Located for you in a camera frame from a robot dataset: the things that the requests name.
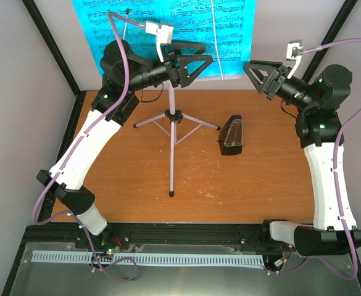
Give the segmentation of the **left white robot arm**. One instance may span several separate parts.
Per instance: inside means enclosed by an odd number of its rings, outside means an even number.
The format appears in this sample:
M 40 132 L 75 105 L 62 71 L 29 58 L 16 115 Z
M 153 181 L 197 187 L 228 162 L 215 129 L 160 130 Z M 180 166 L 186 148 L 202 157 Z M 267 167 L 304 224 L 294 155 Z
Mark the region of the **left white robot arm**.
M 85 123 L 60 160 L 36 176 L 76 216 L 90 232 L 90 242 L 100 249 L 110 244 L 111 233 L 94 204 L 94 194 L 83 183 L 101 150 L 139 104 L 136 91 L 165 81 L 174 88 L 187 87 L 213 62 L 201 43 L 174 40 L 158 49 L 163 59 L 153 62 L 136 55 L 126 41 L 121 46 L 112 41 L 104 48 L 102 88 Z

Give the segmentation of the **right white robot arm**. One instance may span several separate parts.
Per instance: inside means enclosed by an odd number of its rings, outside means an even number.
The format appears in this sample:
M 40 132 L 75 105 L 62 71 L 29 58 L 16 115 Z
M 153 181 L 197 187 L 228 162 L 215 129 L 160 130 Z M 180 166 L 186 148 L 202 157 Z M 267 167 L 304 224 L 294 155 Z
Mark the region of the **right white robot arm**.
M 337 113 L 351 93 L 352 72 L 331 64 L 312 84 L 294 76 L 281 62 L 252 60 L 243 67 L 255 89 L 297 108 L 296 134 L 310 168 L 314 197 L 311 226 L 286 220 L 266 220 L 261 243 L 287 243 L 309 257 L 355 255 L 361 247 L 358 228 L 347 198 L 343 170 L 343 132 Z

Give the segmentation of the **blue sheet music page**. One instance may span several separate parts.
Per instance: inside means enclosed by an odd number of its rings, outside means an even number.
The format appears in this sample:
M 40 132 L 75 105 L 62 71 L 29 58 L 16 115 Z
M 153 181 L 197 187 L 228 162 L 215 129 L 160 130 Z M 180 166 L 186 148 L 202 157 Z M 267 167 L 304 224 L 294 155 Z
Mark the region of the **blue sheet music page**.
M 251 58 L 255 1 L 165 1 L 163 13 L 174 26 L 174 38 L 205 45 L 213 64 L 203 76 L 229 79 Z
M 103 57 L 104 48 L 115 40 L 107 13 L 111 11 L 138 23 L 166 22 L 162 6 L 164 3 L 164 1 L 112 0 L 72 2 L 100 75 L 103 74 L 103 70 L 99 62 Z M 153 61 L 159 59 L 154 35 L 146 33 L 144 28 L 118 18 L 114 18 L 114 22 L 120 37 L 131 46 L 135 54 Z

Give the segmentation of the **clear plastic metronome cover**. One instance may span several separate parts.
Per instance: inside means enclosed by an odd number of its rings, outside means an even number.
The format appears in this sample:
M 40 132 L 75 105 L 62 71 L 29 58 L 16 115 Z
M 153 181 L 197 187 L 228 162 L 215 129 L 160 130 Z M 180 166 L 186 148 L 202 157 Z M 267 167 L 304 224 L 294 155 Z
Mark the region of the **clear plastic metronome cover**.
M 236 147 L 243 143 L 243 126 L 241 120 L 233 120 L 224 140 L 225 147 Z

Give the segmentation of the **black metronome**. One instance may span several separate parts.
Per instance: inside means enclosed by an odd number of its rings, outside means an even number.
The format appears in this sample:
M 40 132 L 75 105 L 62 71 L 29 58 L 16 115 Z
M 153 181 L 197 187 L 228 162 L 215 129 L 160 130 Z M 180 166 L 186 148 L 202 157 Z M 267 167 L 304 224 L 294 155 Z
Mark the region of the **black metronome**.
M 220 153 L 226 156 L 239 155 L 243 149 L 243 119 L 232 115 L 218 136 Z

